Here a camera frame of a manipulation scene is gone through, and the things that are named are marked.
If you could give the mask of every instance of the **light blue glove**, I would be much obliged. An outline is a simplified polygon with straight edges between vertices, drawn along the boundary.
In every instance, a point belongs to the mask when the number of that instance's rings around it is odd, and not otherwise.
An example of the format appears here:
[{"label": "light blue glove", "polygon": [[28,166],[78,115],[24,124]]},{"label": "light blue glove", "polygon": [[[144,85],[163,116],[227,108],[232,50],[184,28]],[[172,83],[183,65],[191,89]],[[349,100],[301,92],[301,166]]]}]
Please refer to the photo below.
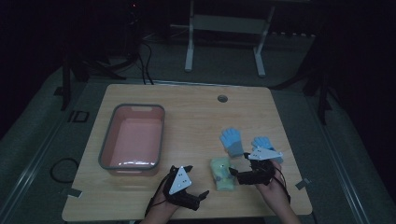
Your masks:
[{"label": "light blue glove", "polygon": [[238,157],[244,154],[244,149],[242,149],[241,133],[238,130],[234,128],[224,130],[220,140],[227,149],[230,157]]},{"label": "light blue glove", "polygon": [[[251,145],[253,145],[254,147],[263,147],[276,151],[274,147],[271,145],[270,139],[268,137],[255,137],[251,142]],[[273,158],[272,160],[277,161],[278,163],[283,162],[283,159],[281,157]]]}]

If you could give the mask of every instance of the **green object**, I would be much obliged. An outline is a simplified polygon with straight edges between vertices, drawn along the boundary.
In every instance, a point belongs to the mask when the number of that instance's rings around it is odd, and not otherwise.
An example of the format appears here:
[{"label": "green object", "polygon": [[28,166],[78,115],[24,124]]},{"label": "green object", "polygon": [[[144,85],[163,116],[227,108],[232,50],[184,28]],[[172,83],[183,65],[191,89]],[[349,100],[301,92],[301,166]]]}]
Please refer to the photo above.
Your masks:
[{"label": "green object", "polygon": [[214,158],[210,162],[210,168],[212,169],[217,190],[226,191],[234,189],[234,177],[230,174],[230,167],[232,166],[228,157]]}]

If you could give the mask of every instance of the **pink plastic tray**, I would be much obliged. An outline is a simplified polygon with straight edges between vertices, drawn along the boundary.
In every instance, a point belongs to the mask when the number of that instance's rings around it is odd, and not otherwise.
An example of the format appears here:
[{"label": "pink plastic tray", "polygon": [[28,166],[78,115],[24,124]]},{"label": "pink plastic tray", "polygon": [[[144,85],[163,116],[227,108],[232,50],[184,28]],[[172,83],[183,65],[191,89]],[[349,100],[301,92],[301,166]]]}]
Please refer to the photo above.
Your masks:
[{"label": "pink plastic tray", "polygon": [[102,168],[112,175],[156,175],[164,115],[160,105],[118,105],[99,155]]}]

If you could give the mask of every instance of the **dark background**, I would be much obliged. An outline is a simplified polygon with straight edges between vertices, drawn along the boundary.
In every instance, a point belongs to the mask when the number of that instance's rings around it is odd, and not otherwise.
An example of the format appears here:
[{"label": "dark background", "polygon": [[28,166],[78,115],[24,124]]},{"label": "dark background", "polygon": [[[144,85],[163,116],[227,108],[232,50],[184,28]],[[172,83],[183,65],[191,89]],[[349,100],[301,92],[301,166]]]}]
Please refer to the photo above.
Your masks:
[{"label": "dark background", "polygon": [[[318,69],[315,76],[310,75],[316,80],[320,80],[323,72],[330,75],[331,87],[395,201],[396,182],[392,179],[396,170],[395,2],[274,2],[277,8],[271,32],[317,37],[305,58],[304,70]],[[268,7],[269,3],[260,4]],[[260,7],[241,11],[240,4],[202,0],[196,1],[196,10],[260,17]],[[250,0],[243,4],[256,3]],[[0,137],[45,79],[61,67],[64,43],[73,43],[75,50],[105,61],[111,53],[135,50],[136,42],[131,39],[147,27],[166,36],[170,23],[188,24],[188,13],[189,1],[185,0],[1,1]],[[125,22],[131,21],[138,21],[139,27],[129,36],[126,52],[122,48],[123,34]]]}]

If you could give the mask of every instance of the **human arm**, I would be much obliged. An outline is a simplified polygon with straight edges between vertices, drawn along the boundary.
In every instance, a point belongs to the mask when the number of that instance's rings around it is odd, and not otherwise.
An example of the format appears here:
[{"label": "human arm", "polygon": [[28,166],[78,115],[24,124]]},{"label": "human arm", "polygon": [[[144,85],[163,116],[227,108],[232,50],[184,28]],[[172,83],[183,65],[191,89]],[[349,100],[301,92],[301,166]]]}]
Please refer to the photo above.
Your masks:
[{"label": "human arm", "polygon": [[279,180],[280,183],[272,180],[267,186],[264,184],[257,184],[256,188],[271,210],[280,218],[282,223],[299,224],[301,222],[291,209],[285,190],[283,190],[283,187],[280,185],[284,184],[281,173],[279,172],[281,167],[276,161],[272,161],[272,163],[276,168],[275,178]]},{"label": "human arm", "polygon": [[165,224],[178,208],[179,206],[166,201],[165,195],[163,195],[162,185],[154,198],[153,205],[150,207],[148,214],[140,224]]}]

